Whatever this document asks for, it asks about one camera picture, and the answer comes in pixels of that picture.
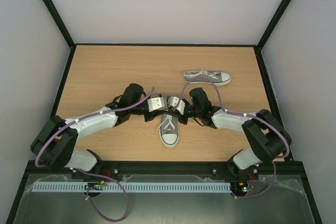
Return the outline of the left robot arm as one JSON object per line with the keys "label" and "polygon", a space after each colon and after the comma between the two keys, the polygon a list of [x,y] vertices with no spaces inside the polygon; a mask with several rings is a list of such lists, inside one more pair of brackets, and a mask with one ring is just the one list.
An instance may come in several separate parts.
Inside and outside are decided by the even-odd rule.
{"label": "left robot arm", "polygon": [[166,108],[167,102],[161,95],[154,90],[145,93],[142,86],[132,83],[122,95],[98,111],[68,119],[52,116],[30,146],[36,156],[35,166],[50,171],[72,168],[89,172],[97,165],[99,157],[93,151],[77,149],[77,142],[118,126],[131,115],[143,115],[148,121]]}

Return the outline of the grey sneaker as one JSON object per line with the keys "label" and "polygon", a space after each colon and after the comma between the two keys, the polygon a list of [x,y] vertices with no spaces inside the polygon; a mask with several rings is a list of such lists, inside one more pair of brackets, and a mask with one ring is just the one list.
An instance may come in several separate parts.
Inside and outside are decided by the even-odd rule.
{"label": "grey sneaker", "polygon": [[160,125],[156,132],[159,134],[162,144],[166,147],[175,147],[179,140],[178,119],[169,114],[162,114]]}

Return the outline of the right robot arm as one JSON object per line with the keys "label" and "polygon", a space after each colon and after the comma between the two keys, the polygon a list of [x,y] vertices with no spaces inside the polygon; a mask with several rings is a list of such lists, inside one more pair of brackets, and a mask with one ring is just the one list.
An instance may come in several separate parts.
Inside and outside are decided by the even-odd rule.
{"label": "right robot arm", "polygon": [[191,90],[189,95],[192,103],[177,97],[169,101],[181,123],[186,124],[189,118],[194,118],[200,119],[204,126],[244,133],[249,146],[234,154],[224,168],[231,177],[242,177],[257,164],[289,155],[292,139],[270,111],[243,113],[214,106],[202,88]]}

